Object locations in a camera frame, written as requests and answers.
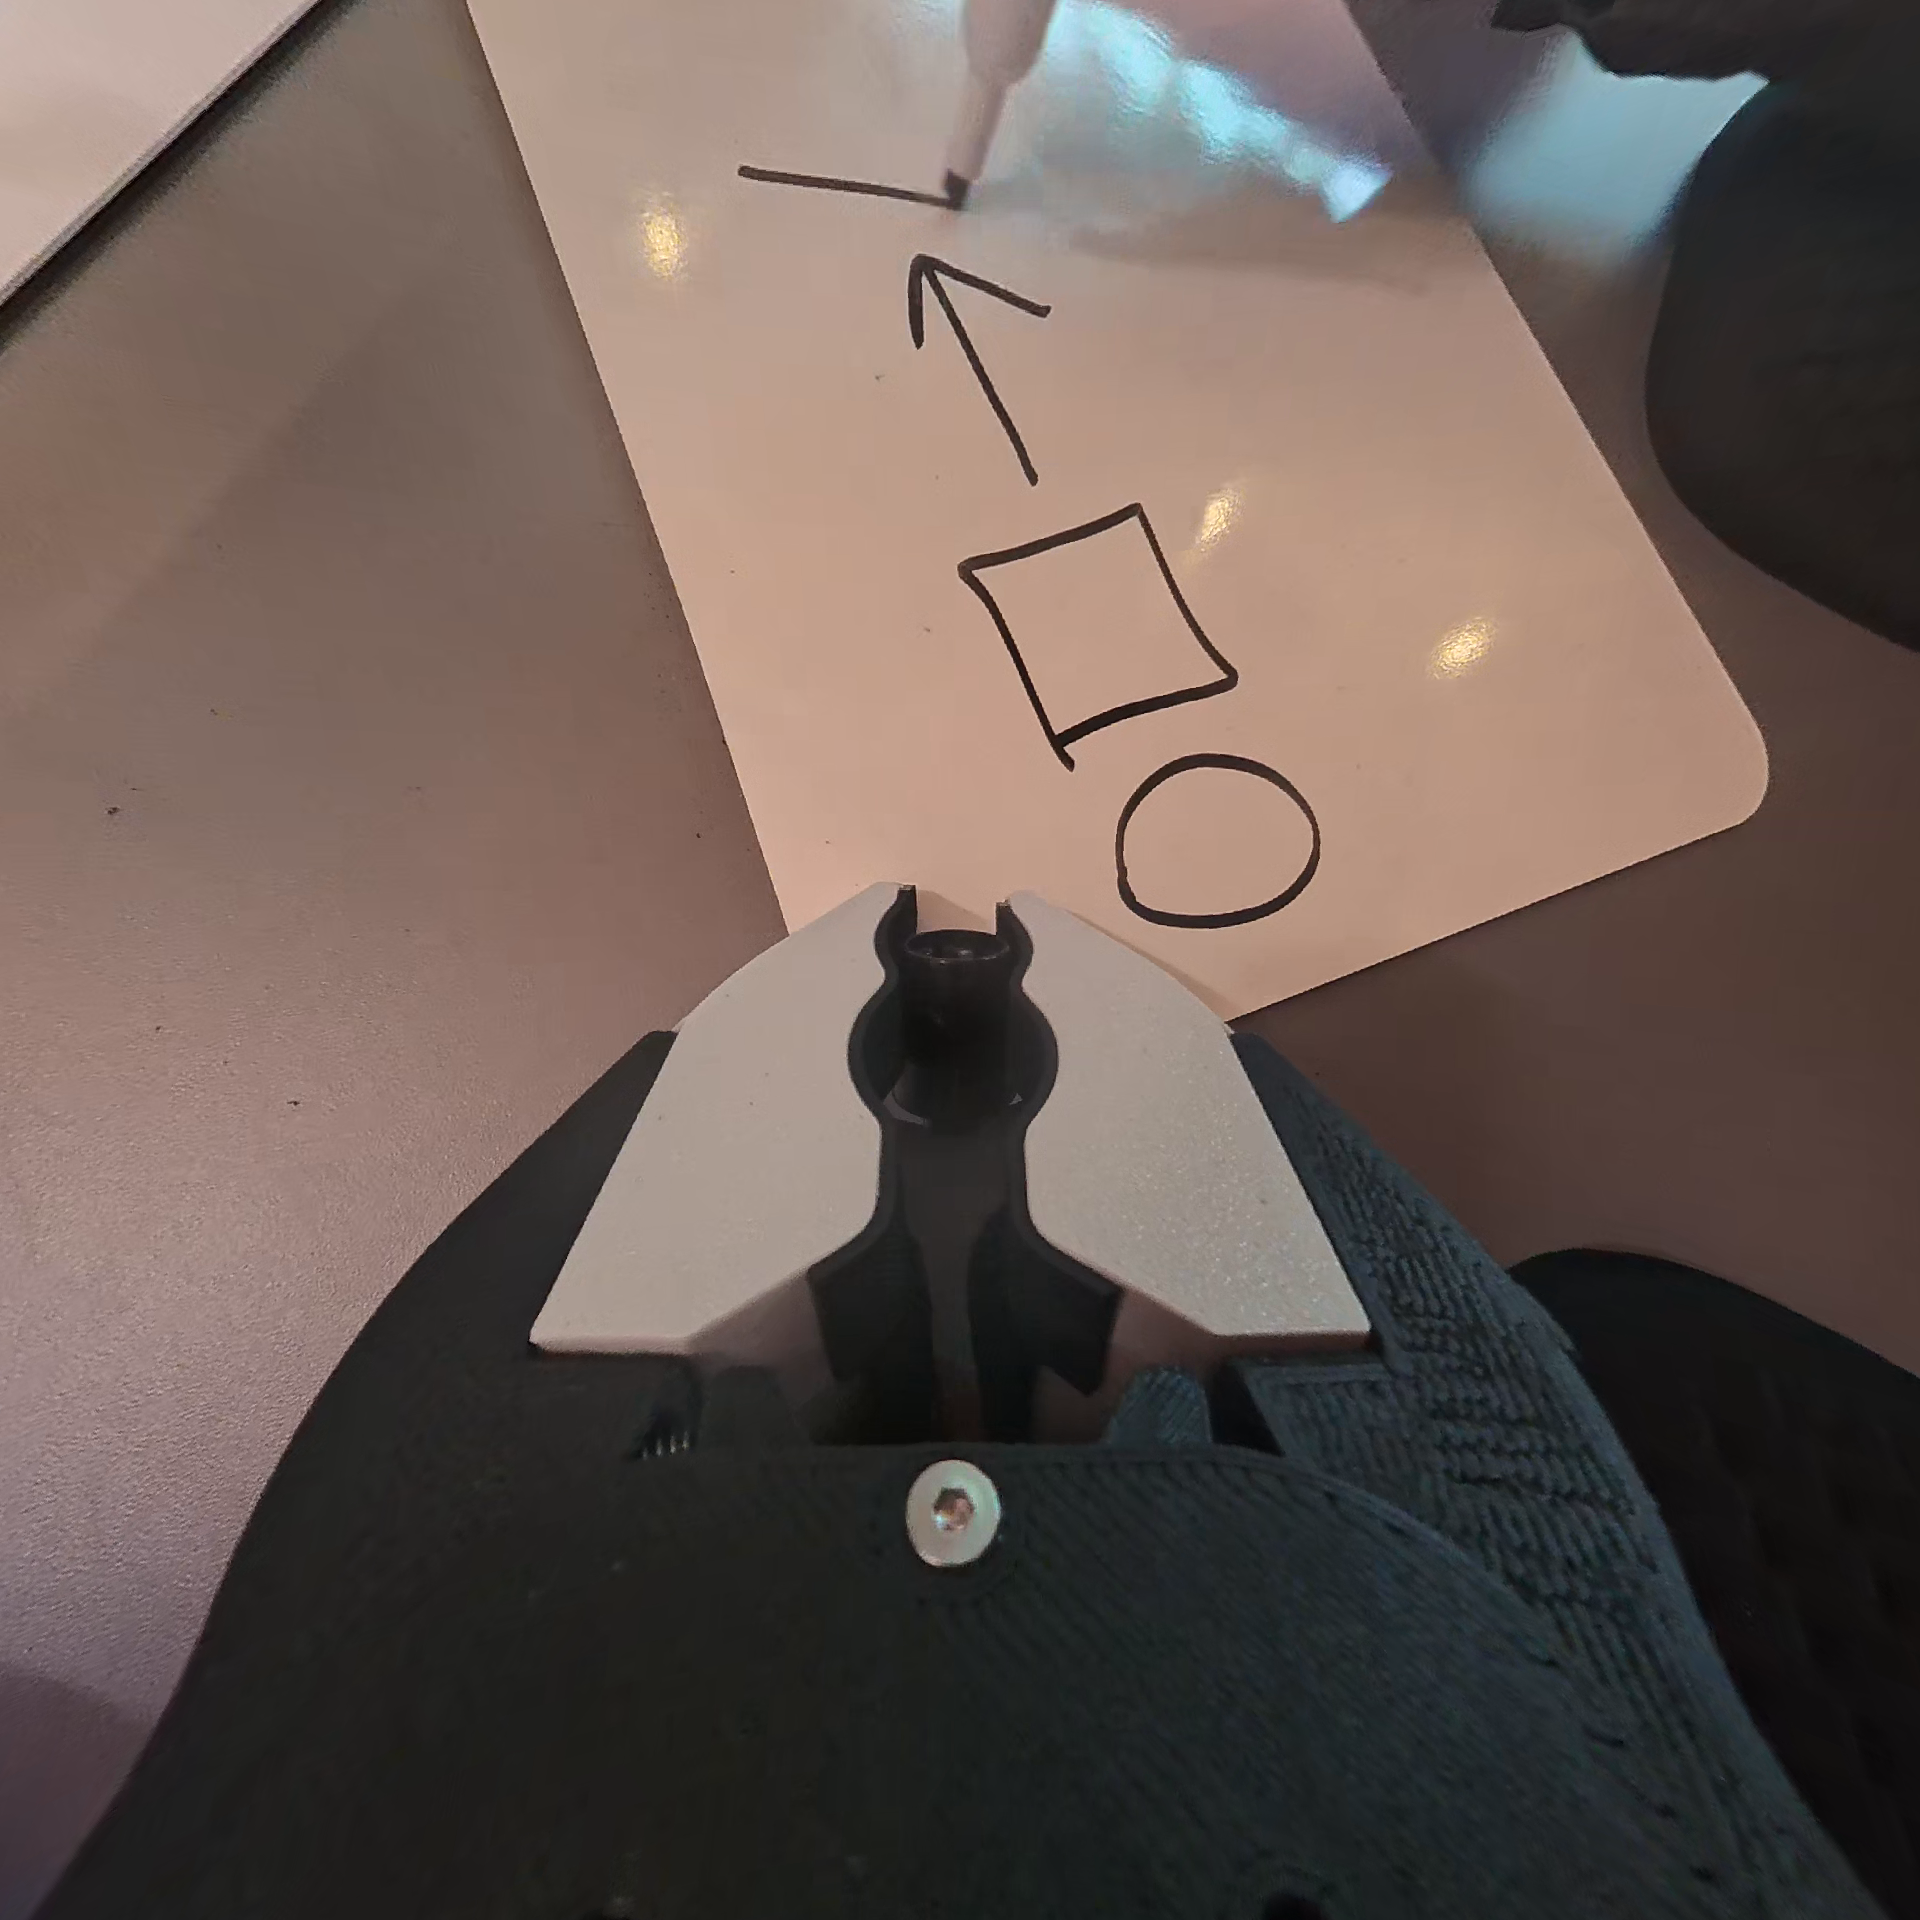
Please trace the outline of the black marker cap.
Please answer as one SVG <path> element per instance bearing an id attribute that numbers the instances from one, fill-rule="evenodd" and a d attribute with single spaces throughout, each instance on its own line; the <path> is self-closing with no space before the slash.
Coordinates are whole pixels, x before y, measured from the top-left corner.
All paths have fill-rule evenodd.
<path id="1" fill-rule="evenodd" d="M 1015 960 L 1009 942 L 982 928 L 923 930 L 903 946 L 894 1099 L 934 1134 L 964 1134 L 1005 1104 Z"/>

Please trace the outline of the white whiteboard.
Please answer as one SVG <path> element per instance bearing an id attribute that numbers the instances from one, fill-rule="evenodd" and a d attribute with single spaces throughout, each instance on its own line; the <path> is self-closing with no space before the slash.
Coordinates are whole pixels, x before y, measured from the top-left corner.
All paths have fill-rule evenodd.
<path id="1" fill-rule="evenodd" d="M 1247 1016 L 1747 824 L 1763 734 L 1341 6 L 471 6 L 788 928 Z"/>

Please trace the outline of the person's dark clothing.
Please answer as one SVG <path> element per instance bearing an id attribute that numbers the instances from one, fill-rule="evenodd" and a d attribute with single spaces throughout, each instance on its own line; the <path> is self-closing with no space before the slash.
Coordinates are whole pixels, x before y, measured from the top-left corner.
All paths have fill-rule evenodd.
<path id="1" fill-rule="evenodd" d="M 1692 1267 L 1511 1270 L 1662 1510 L 1750 1719 L 1886 1916 L 1917 1916 L 1917 1380 Z"/>

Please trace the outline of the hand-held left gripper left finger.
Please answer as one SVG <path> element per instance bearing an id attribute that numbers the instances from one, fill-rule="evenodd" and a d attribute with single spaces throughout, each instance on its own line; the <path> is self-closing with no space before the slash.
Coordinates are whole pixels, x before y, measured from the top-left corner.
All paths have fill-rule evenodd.
<path id="1" fill-rule="evenodd" d="M 672 1033 L 531 1340 L 769 1374 L 817 1436 L 923 1438 L 931 1300 L 886 1097 L 916 892 L 790 934 Z"/>

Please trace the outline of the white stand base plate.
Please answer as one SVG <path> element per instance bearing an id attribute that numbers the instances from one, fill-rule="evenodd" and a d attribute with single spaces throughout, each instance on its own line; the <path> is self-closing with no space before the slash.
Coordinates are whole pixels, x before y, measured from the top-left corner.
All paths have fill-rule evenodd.
<path id="1" fill-rule="evenodd" d="M 5 2 L 3 298 L 15 296 L 310 2 Z"/>

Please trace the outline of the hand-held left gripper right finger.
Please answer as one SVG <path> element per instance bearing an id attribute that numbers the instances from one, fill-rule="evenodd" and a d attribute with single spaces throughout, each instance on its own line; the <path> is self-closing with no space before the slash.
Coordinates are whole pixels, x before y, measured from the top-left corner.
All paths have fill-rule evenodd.
<path id="1" fill-rule="evenodd" d="M 1088 1438 L 1157 1369 L 1372 1364 L 1360 1286 L 1227 1024 L 1043 896 L 999 916 L 1019 1099 L 971 1255 L 982 1434 Z"/>

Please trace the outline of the black dry-erase marker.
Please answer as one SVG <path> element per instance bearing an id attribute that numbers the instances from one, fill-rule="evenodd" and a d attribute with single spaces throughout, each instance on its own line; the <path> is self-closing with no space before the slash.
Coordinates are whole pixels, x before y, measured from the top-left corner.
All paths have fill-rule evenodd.
<path id="1" fill-rule="evenodd" d="M 1003 107 L 1039 62 L 1059 2 L 963 2 L 964 79 L 943 154 L 943 204 L 960 211 L 987 169 Z"/>

